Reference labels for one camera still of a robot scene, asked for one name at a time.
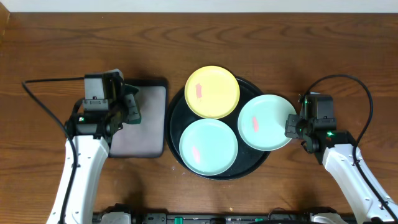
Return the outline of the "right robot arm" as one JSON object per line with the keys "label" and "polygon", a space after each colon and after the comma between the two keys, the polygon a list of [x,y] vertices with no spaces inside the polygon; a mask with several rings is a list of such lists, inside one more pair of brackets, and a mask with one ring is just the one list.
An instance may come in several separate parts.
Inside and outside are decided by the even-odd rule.
{"label": "right robot arm", "polygon": [[358,223],[397,223],[397,204],[388,196],[364,162],[354,137],[336,128],[333,98],[304,96],[299,114],[290,114],[285,136],[301,145],[335,179]]}

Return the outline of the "green yellow sponge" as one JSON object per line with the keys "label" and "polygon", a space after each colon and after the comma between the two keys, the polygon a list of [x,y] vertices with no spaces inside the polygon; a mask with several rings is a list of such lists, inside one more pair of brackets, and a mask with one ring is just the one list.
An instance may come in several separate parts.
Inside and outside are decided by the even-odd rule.
{"label": "green yellow sponge", "polygon": [[124,93],[124,102],[128,108],[126,124],[140,124],[142,117],[139,104],[136,100],[136,95],[139,93],[138,87],[125,84]]}

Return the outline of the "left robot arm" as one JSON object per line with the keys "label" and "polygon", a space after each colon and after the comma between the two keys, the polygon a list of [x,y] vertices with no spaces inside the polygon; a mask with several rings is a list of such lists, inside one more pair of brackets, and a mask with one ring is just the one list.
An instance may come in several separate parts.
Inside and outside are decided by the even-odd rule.
{"label": "left robot arm", "polygon": [[113,136],[125,124],[139,124],[139,89],[123,73],[110,70],[84,76],[85,97],[65,122],[65,163],[48,223],[91,223],[98,182]]}

